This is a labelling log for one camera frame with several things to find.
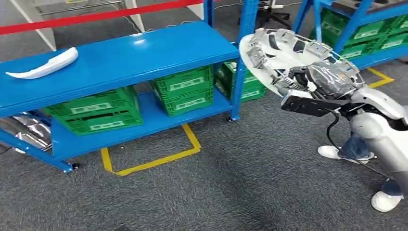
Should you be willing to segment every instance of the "person's leg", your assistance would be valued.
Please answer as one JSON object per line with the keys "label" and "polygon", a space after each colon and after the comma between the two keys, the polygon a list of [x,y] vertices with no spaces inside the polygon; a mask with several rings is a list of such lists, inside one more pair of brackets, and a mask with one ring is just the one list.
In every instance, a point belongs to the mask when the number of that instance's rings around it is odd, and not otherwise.
{"label": "person's leg", "polygon": [[374,157],[366,143],[358,136],[351,134],[350,138],[344,143],[341,151],[334,146],[321,146],[318,153],[324,157],[331,159],[346,159],[357,163],[353,160],[358,160],[367,163],[368,160]]}
{"label": "person's leg", "polygon": [[380,212],[393,210],[404,198],[401,188],[395,180],[387,179],[382,185],[381,191],[371,199],[371,205]]}

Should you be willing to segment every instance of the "shelf caster wheel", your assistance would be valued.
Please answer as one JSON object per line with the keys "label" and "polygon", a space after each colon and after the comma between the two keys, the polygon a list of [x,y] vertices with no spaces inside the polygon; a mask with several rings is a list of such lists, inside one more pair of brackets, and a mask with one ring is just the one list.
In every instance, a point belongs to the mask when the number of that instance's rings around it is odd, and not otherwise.
{"label": "shelf caster wheel", "polygon": [[79,167],[81,167],[81,164],[80,163],[73,163],[73,164],[71,164],[71,166],[72,166],[72,170],[76,171],[76,170],[79,169]]}
{"label": "shelf caster wheel", "polygon": [[231,117],[228,117],[227,118],[227,122],[229,122],[229,123],[232,123],[232,122],[235,122],[236,121],[236,119],[233,119],[233,118],[231,118]]}

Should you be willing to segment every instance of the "green plastic crate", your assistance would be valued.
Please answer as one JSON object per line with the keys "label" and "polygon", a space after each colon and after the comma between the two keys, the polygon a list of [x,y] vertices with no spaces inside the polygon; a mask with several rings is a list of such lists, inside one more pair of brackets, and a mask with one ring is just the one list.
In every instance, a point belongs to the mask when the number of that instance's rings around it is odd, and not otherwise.
{"label": "green plastic crate", "polygon": [[48,106],[43,108],[43,111],[53,117],[79,118],[95,116],[134,107],[134,99],[133,87],[127,86]]}
{"label": "green plastic crate", "polygon": [[[216,78],[215,86],[228,100],[231,100],[231,91],[228,91],[228,89],[222,83],[221,79]],[[264,97],[264,95],[265,95],[265,87],[263,85],[246,88],[242,90],[241,102],[243,103],[249,100],[260,99]]]}
{"label": "green plastic crate", "polygon": [[213,88],[195,91],[171,99],[163,99],[156,89],[153,89],[153,91],[169,116],[177,116],[213,104]]}
{"label": "green plastic crate", "polygon": [[390,34],[389,36],[387,36],[387,38],[383,39],[380,45],[375,49],[375,52],[407,44],[408,31],[399,34]]}
{"label": "green plastic crate", "polygon": [[[222,80],[224,86],[230,92],[234,90],[236,69],[237,69],[236,62],[225,62],[216,72],[216,75]],[[262,86],[262,83],[259,82],[259,80],[254,75],[252,75],[252,73],[249,70],[246,70],[242,84],[242,89],[260,86]]]}
{"label": "green plastic crate", "polygon": [[212,65],[150,81],[161,96],[175,98],[198,90],[208,90],[213,84]]}
{"label": "green plastic crate", "polygon": [[136,113],[136,110],[116,111],[69,120],[57,118],[57,120],[68,130],[77,135],[86,135],[143,124],[143,120],[140,114]]}
{"label": "green plastic crate", "polygon": [[390,25],[391,33],[399,33],[408,30],[408,14],[395,17],[394,21]]}
{"label": "green plastic crate", "polygon": [[[322,34],[324,34],[325,38],[328,39],[330,43],[335,43],[350,19],[344,15],[323,8],[321,11],[321,20]],[[346,45],[360,43],[369,39],[380,38],[387,30],[386,25],[386,21],[382,20],[359,26],[354,34],[350,37]]]}
{"label": "green plastic crate", "polygon": [[340,52],[340,55],[345,59],[352,59],[360,55],[370,54],[375,48],[377,43],[378,41],[371,40],[345,46]]}

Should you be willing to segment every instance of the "jeans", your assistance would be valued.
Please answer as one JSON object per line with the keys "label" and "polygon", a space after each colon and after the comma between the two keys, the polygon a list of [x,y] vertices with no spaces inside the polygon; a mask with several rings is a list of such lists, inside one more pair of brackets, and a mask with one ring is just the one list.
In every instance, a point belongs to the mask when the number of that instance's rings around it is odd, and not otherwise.
{"label": "jeans", "polygon": [[[369,155],[370,152],[366,143],[353,133],[343,145],[342,151],[339,152],[341,158],[352,160],[368,157]],[[384,185],[382,185],[381,191],[391,196],[403,196],[401,188],[397,182],[392,179],[387,179]]]}

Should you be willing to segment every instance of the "white curved object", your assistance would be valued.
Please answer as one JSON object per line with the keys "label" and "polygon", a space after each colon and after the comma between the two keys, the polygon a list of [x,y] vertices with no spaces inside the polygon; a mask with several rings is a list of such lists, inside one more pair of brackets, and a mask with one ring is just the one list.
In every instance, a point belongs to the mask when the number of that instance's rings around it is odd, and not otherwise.
{"label": "white curved object", "polygon": [[[358,73],[357,68],[322,43],[304,38],[285,29],[259,28],[240,41],[240,55],[245,66],[269,90],[282,97],[285,84],[277,79],[287,76],[293,67],[327,61],[345,72]],[[316,86],[307,88],[314,91]]]}
{"label": "white curved object", "polygon": [[64,51],[63,53],[49,59],[46,64],[36,69],[27,71],[27,72],[23,72],[23,73],[6,72],[6,74],[14,78],[25,78],[25,79],[40,78],[40,77],[46,76],[48,74],[51,74],[55,71],[60,70],[61,68],[64,68],[70,65],[77,58],[78,58],[78,50],[75,47],[72,47]]}

